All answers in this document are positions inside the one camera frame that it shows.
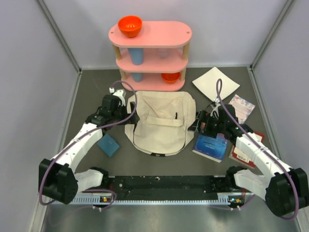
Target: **canvas bag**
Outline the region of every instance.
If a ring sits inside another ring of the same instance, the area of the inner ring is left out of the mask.
[[[194,99],[187,92],[138,91],[136,125],[125,126],[125,134],[136,149],[152,155],[179,153],[194,138],[187,131],[196,118]],[[135,96],[128,102],[134,102]]]

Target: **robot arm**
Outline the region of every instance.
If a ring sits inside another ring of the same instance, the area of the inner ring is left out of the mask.
[[[279,162],[291,176],[299,199],[299,208],[309,205],[309,188],[307,174],[301,169],[293,169],[277,158],[267,147],[257,140],[253,130],[246,124],[241,126],[260,147],[257,147],[229,118],[223,107],[214,101],[211,113],[202,110],[198,113],[194,124],[189,128],[206,136],[215,138],[217,133],[224,134],[235,147],[244,152],[259,168],[263,175],[255,175],[242,167],[231,167],[226,173],[226,184],[233,188],[245,188],[265,200],[271,212],[283,216],[295,209],[295,198],[292,187],[284,171],[264,151]],[[236,118],[235,108],[225,105],[229,113]]]
[[[125,91],[123,89],[117,90],[116,92],[110,89],[110,91],[113,92],[113,94],[103,97],[102,106],[87,118],[78,134],[67,146],[74,142],[75,145],[68,149],[52,166],[43,186],[43,195],[64,204],[69,204],[78,192],[100,186],[108,179],[108,172],[99,168],[91,168],[83,173],[74,173],[80,161],[87,154],[89,149],[103,137],[104,133],[102,130],[95,130],[81,140],[78,138],[97,127],[116,121],[118,122],[127,117]],[[138,120],[139,118],[135,114],[126,124],[136,124]],[[44,159],[40,163],[39,189],[45,171],[56,157],[57,155],[51,160]]]

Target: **bowl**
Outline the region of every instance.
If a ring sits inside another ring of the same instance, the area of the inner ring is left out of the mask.
[[[121,18],[118,22],[118,28],[125,36],[133,38],[137,36],[141,30],[142,20],[141,18],[128,15]]]
[[[166,83],[173,84],[180,78],[180,72],[161,73],[161,76]]]

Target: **blue cup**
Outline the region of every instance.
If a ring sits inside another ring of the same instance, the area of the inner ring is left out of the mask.
[[[143,73],[142,72],[133,72],[131,73],[132,78],[135,82],[141,82],[143,79]]]
[[[140,65],[144,61],[144,50],[142,48],[128,48],[132,63]]]

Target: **pink shelf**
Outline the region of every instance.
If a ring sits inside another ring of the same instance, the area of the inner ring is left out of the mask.
[[[141,82],[135,82],[131,74],[127,73],[127,79],[123,80],[128,82],[135,90],[148,90],[148,91],[177,91],[184,85],[184,81],[178,80],[173,84],[166,83],[159,73],[144,73],[143,80]]]
[[[168,51],[167,58],[159,58],[157,49],[144,49],[144,62],[141,65],[134,65],[131,61],[129,51],[127,49],[121,51],[121,60],[116,59],[116,63],[120,69],[129,73],[177,73],[183,70],[188,60],[183,60],[182,50],[172,48]]]
[[[140,33],[134,38],[123,35],[118,25],[109,31],[109,38],[117,47],[177,48],[186,45],[191,36],[190,27],[177,21],[143,21]]]

